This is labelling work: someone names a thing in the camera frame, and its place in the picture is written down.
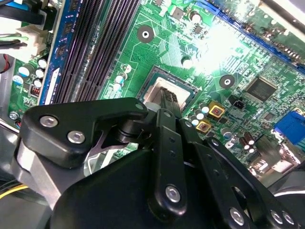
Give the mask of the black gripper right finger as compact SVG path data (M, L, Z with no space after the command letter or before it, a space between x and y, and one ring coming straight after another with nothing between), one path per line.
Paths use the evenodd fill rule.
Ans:
M194 163L212 203L208 213L218 229L296 229L295 217L216 138L201 140L193 125L182 118L174 93L166 106L179 118L186 158Z

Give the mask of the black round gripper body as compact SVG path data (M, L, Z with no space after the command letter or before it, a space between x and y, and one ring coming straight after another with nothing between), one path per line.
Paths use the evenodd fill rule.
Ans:
M57 201L53 229L220 229L212 199L199 171L185 165L188 205L172 223L159 221L148 206L151 179L148 151L136 152L69 187Z

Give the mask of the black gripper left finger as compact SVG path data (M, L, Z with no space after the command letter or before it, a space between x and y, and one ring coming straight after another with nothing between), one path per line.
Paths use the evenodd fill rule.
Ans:
M80 180L132 153L148 151L148 206L156 217L180 217L187 209L179 118L159 102L121 98L36 106L21 121L15 159L18 180L38 190L52 212Z

